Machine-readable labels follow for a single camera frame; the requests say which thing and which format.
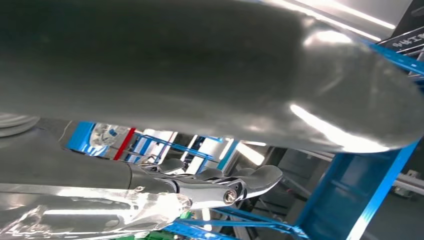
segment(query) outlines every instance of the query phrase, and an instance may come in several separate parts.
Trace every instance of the green object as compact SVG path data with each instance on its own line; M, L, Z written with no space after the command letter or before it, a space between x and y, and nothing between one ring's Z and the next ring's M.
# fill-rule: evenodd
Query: green object
M145 238L145 240L174 240L174 234L166 231L151 231Z
M124 237L116 238L116 240L134 240L134 236L124 236Z
M181 216L179 216L180 219L189 219L191 218L193 215L193 213L191 211L187 211L184 212L183 214L181 214Z

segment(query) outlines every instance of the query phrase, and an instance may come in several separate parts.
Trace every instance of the metal pipe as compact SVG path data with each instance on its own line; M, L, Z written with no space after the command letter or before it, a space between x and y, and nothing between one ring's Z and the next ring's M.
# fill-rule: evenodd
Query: metal pipe
M399 174L393 185L424 196L424 180Z
M119 160L119 158L124 153L124 150L127 148L128 144L130 143L131 138L133 137L135 131L136 131L135 127L132 127L132 128L129 129L128 134L126 135L126 137L123 140L122 144L120 145L118 151L116 152L115 156L113 157L113 160Z
M0 112L330 152L397 149L424 133L424 99L402 72L297 11L232 0L0 9Z

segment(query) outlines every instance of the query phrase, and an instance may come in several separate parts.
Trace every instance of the blue steel beam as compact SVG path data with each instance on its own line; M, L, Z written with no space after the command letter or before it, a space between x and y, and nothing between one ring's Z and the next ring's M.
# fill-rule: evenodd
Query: blue steel beam
M209 232L200 227L175 220L171 225L165 227L166 231L183 235L196 240L237 240L232 236L227 236L218 232Z
M214 157L209 155L209 154L199 152L199 151L193 150L191 148L188 148L188 147L176 144L176 143L171 143L171 142L165 141L163 139L160 139L160 138L157 138L157 137L154 137L154 136L143 135L143 134L138 134L138 135L140 135L142 138L150 139L150 140L158 142L160 144L164 144L165 146L170 146L171 148L188 152L190 155L198 156L198 157L204 158L206 160L213 160L214 159Z
M374 195L369 200L362 214L360 215L352 230L350 231L349 235L347 236L348 240L361 239L361 236L364 234L368 223L370 223L371 219L376 214L380 205L383 203L383 200L385 199L387 193L389 192L390 188L398 177L398 174L404 168L404 165L407 163L408 159L414 152L415 148L417 147L417 144L418 142L404 147L397 154L393 164L387 171L387 174L381 181Z
M372 48L374 51L383 55L387 60L394 63L395 65L405 70L409 70L411 72L424 75L424 62L417 61L413 59L412 57L396 53L393 50L370 43L368 41L364 41L364 42L368 44L369 47Z
M292 234L292 235L295 234L298 237L302 237L305 239L308 238L306 234L304 234L300 228L286 224L286 223L282 223L280 221L274 220L269 217L259 216L251 212L243 211L233 207L211 208L211 210L220 214L234 216L238 219L245 220L244 222L245 224L249 224L249 223L256 224L258 222L262 222L267 224L267 228L270 228L279 232L287 233L287 234Z

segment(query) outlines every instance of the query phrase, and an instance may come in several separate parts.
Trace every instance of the white ceiling light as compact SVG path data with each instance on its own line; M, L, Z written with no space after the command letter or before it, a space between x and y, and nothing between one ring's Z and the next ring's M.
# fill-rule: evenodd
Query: white ceiling light
M287 9L290 9L290 10L293 10L293 11L302 12L302 13L304 13L304 14L306 14L306 15L309 15L309 16L312 16L312 17L314 17L314 18L316 18L316 19L318 19L318 20L321 20L321 21L327 22L327 23L329 23L329 24L336 25L336 26L338 26L338 27L340 27L340 28L343 28L343 29L346 29L346 30L352 31L352 32L354 32L354 33L357 33L357 34L359 34L359 35L362 35L362 36L364 36L364 37L367 37L367 38L372 39L372 40L377 41L377 42L379 42L379 41L381 41L381 40L382 40L381 38L379 38L379 37L377 37L377 36L371 35L371 34L369 34L369 33L366 33L366 32L364 32L364 31L361 31L361 30L359 30L359 29L356 29L356 28L354 28L354 27L351 27L351 26L349 26L349 25L346 25L346 24L344 24L344 23L341 23L341 22L339 22L339 21L336 21L336 20L334 20L334 19L331 19L331 18L326 17L326 16L324 16L324 15L321 15L321 14L319 14L319 13L316 13L316 12L314 12L314 11L312 11L312 10L306 9L306 8L301 7L301 6L298 6L298 5L296 5L296 4L289 3L289 2L284 1L284 0L264 0L264 1L265 1L266 3L271 3L271 4L274 4L274 5L279 5L279 6L282 6L282 7L284 7L284 8L287 8Z
M388 29L395 29L396 28L396 26L393 25L393 24L391 24L391 23L388 23L386 21L380 20L380 19L375 18L373 16L370 16L368 14L365 14L365 13L363 13L361 11L358 11L356 9L353 9L351 7L348 7L346 5L343 5L343 4L341 4L341 3L337 2L337 1L334 1L334 0L296 0L296 1L298 1L299 3L306 4L306 5L316 4L316 3L319 2L320 4L323 4L326 7L338 9L340 11L343 11L343 12L348 13L348 14L352 14L352 15L358 17L358 18L367 20L367 21L369 21L371 23L375 23L377 25L386 27Z
M201 217L203 218L203 221L210 221L211 220L211 211L209 211L209 208L202 208ZM212 225L210 225L210 224L204 225L203 228L206 231L212 231Z
M187 148L188 149L191 149L192 147L193 147L193 144L195 143L195 141L196 141L196 139L198 138L198 135L194 135L193 136L193 138L191 139L191 141L190 141L190 143L188 144L188 146L187 146ZM182 154L182 156L181 156L181 158L180 158L180 160L181 161L184 161L185 159L186 159L186 157L187 157L187 155L189 154L189 152L188 151L185 151L183 154Z
M262 154L244 145L243 143L237 144L236 149L257 166L264 162L265 157Z
M267 144L259 141L243 141L244 144L257 145L257 146L266 146Z
M222 150L221 155L219 155L219 160L224 159L225 155L227 154L228 150L231 147L231 144L233 144L233 142L234 142L233 138L228 138L227 140L228 140L227 144L225 145L224 149Z

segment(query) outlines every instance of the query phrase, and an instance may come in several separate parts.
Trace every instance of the blue metal frame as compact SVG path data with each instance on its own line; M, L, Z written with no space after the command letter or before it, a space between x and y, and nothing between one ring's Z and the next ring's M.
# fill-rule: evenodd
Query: blue metal frame
M359 240L417 144L337 154L296 225L312 239Z
M399 173L402 171L408 159L411 157L412 153L417 147L417 144L418 142L402 148L399 151L393 164L388 169L374 195L371 197L365 209L362 211L362 214L359 216L355 225L351 229L349 236L347 236L348 240L359 240L362 234L364 234L368 223L371 221L380 205L383 203L383 200L386 198L386 195L390 191Z
M236 150L237 145L239 144L239 140L234 140L231 144L231 146L229 146L228 151L226 152L224 158L219 162L218 166L216 167L219 170L223 170L225 168L225 166L227 165L227 163L230 161L230 158L233 154L233 152Z
M266 227L285 234L290 234L303 239L308 239L308 236L297 226L292 226L287 223L277 221L275 219L259 216L251 212L243 211L233 207L220 207L211 209L217 213L234 216L243 221L207 221L210 225L218 226L236 226L236 227Z
M237 238L232 236L227 236L213 231L206 231L198 226L184 223L182 219L175 220L171 225L165 227L164 230L196 240L237 240Z
M154 137L154 136L150 136L150 135L144 135L144 134L141 134L141 133L138 133L138 135L141 138L146 138L148 140L163 144L165 146L170 146L171 148L188 152L188 154L193 155L193 156L197 156L197 157L200 157L200 158L203 158L203 159L206 159L206 160L213 160L214 159L214 157L209 155L209 154L193 150L193 149L185 147L183 145L179 145L179 144L176 144L176 143L173 143L173 142L165 141L163 139L160 139L160 138L157 138L157 137Z
M395 65L405 70L409 70L411 72L424 75L424 62L417 61L413 59L412 57L396 53L393 50L370 43L368 41L364 41L364 42L367 43L369 47L372 48L374 51L383 55L387 60L394 63Z

